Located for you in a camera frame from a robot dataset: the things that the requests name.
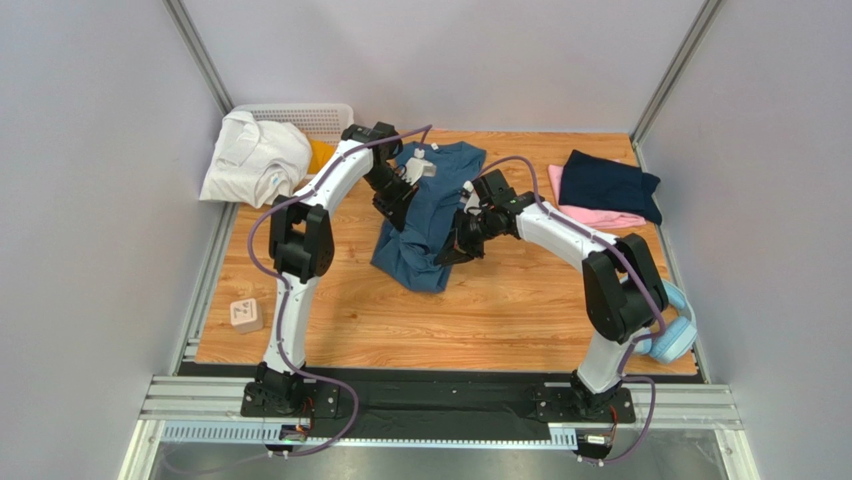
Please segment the teal blue t shirt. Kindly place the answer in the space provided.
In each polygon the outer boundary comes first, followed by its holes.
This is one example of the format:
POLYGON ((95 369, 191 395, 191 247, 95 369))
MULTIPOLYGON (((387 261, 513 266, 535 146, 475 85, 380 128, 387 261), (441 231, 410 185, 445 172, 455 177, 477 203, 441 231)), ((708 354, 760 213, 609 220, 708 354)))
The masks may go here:
POLYGON ((449 235, 463 184, 481 171, 487 152, 467 142, 435 146, 412 142, 404 146, 397 164, 406 166, 416 150, 423 152, 436 173, 418 181, 403 230, 382 223, 371 265, 410 291, 437 294, 446 289, 452 268, 436 265, 434 259, 449 235))

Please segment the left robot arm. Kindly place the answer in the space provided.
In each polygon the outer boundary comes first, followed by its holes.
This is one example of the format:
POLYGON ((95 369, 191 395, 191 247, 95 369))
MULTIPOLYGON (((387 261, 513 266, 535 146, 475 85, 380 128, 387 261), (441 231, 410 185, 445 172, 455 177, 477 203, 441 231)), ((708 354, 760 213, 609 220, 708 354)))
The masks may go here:
POLYGON ((260 217, 269 224, 272 265, 259 269, 276 280, 275 319, 263 360, 244 390, 242 416, 310 414, 305 382, 319 377, 304 369, 306 334, 315 291, 335 254, 332 216, 350 190, 365 180, 374 192, 376 210, 392 227, 404 229, 418 186, 416 178, 389 163, 401 152, 403 138, 383 122, 347 127, 331 161, 292 196, 278 197, 260 217))

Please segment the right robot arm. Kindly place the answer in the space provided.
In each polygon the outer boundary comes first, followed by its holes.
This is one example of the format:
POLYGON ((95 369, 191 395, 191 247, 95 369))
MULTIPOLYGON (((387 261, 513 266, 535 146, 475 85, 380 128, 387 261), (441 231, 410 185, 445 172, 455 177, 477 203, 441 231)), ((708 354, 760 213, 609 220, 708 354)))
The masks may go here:
POLYGON ((559 403, 583 419, 609 415, 624 368, 639 343, 667 329, 669 298, 643 237, 617 237, 577 223, 537 192, 517 193, 499 170, 465 188, 435 264, 481 259, 487 241, 512 236, 538 245, 581 273, 587 317, 595 332, 559 403))

